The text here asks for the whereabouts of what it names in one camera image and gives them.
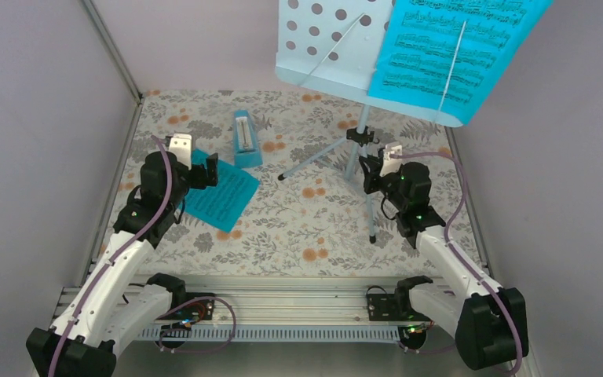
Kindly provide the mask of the blue metronome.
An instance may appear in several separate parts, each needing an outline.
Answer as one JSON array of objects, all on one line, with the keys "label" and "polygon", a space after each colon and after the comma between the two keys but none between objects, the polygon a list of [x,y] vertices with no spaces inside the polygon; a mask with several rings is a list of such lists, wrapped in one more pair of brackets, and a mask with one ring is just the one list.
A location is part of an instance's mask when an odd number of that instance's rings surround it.
[{"label": "blue metronome", "polygon": [[263,164],[254,122],[247,110],[234,112],[233,150],[234,165],[238,168],[255,168]]}]

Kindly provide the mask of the blue sheet music paper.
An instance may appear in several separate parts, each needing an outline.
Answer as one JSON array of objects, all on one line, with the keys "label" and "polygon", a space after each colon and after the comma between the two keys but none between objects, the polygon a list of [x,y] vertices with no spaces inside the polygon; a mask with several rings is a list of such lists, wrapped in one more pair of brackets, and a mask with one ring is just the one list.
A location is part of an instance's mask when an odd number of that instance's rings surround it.
[{"label": "blue sheet music paper", "polygon": [[222,232],[231,232],[254,198],[260,181],[221,159],[217,162],[217,177],[217,186],[188,192],[185,213]]},{"label": "blue sheet music paper", "polygon": [[368,96],[468,124],[550,1],[397,1]]}]

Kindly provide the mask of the light blue music stand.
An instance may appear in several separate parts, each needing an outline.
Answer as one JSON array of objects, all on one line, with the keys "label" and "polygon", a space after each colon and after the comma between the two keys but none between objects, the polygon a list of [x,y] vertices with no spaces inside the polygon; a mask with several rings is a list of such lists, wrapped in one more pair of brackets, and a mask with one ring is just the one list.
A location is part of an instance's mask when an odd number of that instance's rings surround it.
[{"label": "light blue music stand", "polygon": [[295,86],[431,122],[426,119],[429,111],[367,94],[395,2],[281,1],[276,76]]}]

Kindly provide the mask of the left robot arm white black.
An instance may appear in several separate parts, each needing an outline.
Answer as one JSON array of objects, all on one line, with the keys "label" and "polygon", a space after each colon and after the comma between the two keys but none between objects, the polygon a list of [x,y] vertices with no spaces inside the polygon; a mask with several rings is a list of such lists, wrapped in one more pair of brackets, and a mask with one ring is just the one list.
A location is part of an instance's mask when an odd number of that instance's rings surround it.
[{"label": "left robot arm white black", "polygon": [[110,376],[118,358],[151,322],[179,317],[187,307],[182,280],[156,274],[122,309],[135,272],[180,222],[192,189],[218,182],[218,156],[193,164],[188,152],[153,152],[140,169],[141,183],[129,194],[114,232],[80,292],[47,330],[34,328],[26,341],[40,376]]}]

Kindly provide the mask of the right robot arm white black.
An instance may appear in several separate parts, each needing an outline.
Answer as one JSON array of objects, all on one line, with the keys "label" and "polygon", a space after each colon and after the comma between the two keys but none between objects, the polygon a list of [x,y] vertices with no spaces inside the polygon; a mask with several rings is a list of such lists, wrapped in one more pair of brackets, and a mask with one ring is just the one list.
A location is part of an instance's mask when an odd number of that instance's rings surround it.
[{"label": "right robot arm white black", "polygon": [[399,234],[429,259],[447,291],[431,278],[416,276],[397,285],[396,314],[412,320],[418,314],[431,319],[455,341],[465,365],[472,370],[501,368],[515,376],[529,352],[526,303],[515,287],[503,287],[470,259],[449,235],[445,221],[432,207],[429,168],[366,156],[359,159],[366,193],[380,192],[396,209],[393,220]]}]

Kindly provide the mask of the floral patterned table mat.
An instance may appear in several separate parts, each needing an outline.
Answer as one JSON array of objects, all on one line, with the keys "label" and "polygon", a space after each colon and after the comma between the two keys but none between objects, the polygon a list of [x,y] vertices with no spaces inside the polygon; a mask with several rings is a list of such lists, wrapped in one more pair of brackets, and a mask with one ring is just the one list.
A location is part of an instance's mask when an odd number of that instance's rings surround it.
[{"label": "floral patterned table mat", "polygon": [[352,145],[279,175],[338,140],[357,125],[359,104],[312,91],[152,90],[133,136],[115,204],[117,215],[139,183],[153,137],[190,133],[199,150],[233,160],[232,117],[254,120],[263,164],[254,198],[232,230],[221,231],[185,215],[173,226],[141,274],[234,276],[435,275],[433,264],[400,237],[393,208],[373,196],[368,207],[363,178],[344,179]]}]

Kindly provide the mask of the right aluminium frame post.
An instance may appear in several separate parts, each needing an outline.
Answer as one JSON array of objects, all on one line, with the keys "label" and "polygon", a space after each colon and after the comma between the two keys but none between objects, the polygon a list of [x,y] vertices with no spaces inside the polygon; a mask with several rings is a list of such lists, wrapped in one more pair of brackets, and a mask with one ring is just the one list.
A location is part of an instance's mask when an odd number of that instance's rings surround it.
[{"label": "right aluminium frame post", "polygon": [[488,250],[484,243],[484,235],[482,233],[481,225],[479,223],[478,216],[475,212],[474,201],[472,198],[472,194],[470,193],[470,186],[468,185],[468,174],[467,169],[462,161],[461,153],[459,150],[459,145],[457,143],[457,139],[455,137],[455,131],[453,128],[446,129],[446,135],[448,139],[449,148],[451,150],[452,155],[459,161],[460,168],[462,170],[462,177],[466,180],[464,193],[466,195],[466,211],[470,220],[471,229],[473,231],[473,237],[475,239],[475,244],[477,248],[477,252],[480,256],[482,269],[489,275],[493,276],[493,269],[491,260],[489,258]]}]

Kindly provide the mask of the aluminium frame post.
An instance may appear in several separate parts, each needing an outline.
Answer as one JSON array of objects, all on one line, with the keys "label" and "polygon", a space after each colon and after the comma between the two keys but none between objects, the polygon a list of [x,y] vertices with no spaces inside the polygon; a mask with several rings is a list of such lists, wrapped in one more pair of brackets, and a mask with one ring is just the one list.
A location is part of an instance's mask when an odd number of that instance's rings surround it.
[{"label": "aluminium frame post", "polygon": [[462,161],[461,153],[459,150],[459,145],[457,143],[457,139],[455,137],[455,131],[453,128],[446,129],[446,135],[448,139],[449,148],[451,150],[452,155],[459,161],[460,168],[462,170],[462,177],[466,180],[464,193],[466,195],[466,211],[470,220],[471,229],[473,231],[473,237],[475,239],[475,244],[477,248],[477,252],[480,256],[482,269],[489,275],[493,276],[493,269],[491,260],[489,258],[488,250],[484,243],[484,235],[482,233],[481,225],[479,223],[478,216],[475,212],[474,201],[472,198],[472,194],[470,193],[470,186],[468,185],[468,174],[467,169]]},{"label": "aluminium frame post", "polygon": [[115,65],[116,70],[119,73],[122,81],[129,90],[131,97],[136,101],[137,104],[140,104],[142,102],[143,94],[139,89],[138,85],[136,84],[136,81],[132,73],[130,72],[130,69],[127,67],[126,61],[123,55],[121,54],[114,38],[112,37],[111,32],[108,29],[107,23],[101,16],[101,13],[95,1],[80,0],[79,2],[86,11],[93,28],[98,33],[102,44],[107,50],[108,55],[113,64]]}]

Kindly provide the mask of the aluminium mounting rail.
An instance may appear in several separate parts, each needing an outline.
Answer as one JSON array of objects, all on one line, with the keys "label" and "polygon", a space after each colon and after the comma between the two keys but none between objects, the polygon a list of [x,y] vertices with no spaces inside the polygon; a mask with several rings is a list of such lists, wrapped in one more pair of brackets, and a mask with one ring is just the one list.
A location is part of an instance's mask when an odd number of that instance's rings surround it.
[{"label": "aluminium mounting rail", "polygon": [[209,294],[202,324],[227,325],[236,315],[239,325],[264,326],[375,326],[421,324],[423,314],[404,314],[395,304],[384,303],[395,280],[342,278],[287,279],[277,277],[228,279],[210,276],[188,280],[188,298]]}]

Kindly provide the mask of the left aluminium frame post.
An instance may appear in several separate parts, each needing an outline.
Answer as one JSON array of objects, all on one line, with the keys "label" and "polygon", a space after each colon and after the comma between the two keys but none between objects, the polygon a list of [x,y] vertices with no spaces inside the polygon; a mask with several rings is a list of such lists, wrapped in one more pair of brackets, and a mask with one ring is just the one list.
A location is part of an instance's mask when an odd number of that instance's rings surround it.
[{"label": "left aluminium frame post", "polygon": [[113,64],[115,65],[116,70],[119,73],[122,81],[129,90],[131,97],[136,101],[137,104],[140,104],[142,102],[143,94],[139,89],[138,85],[136,84],[136,81],[132,73],[130,72],[130,69],[127,67],[126,61],[123,55],[121,54],[114,38],[112,37],[111,32],[108,29],[107,23],[101,16],[101,13],[95,1],[80,0],[79,2],[86,11],[93,28],[98,33],[102,44],[107,50],[108,55]]}]

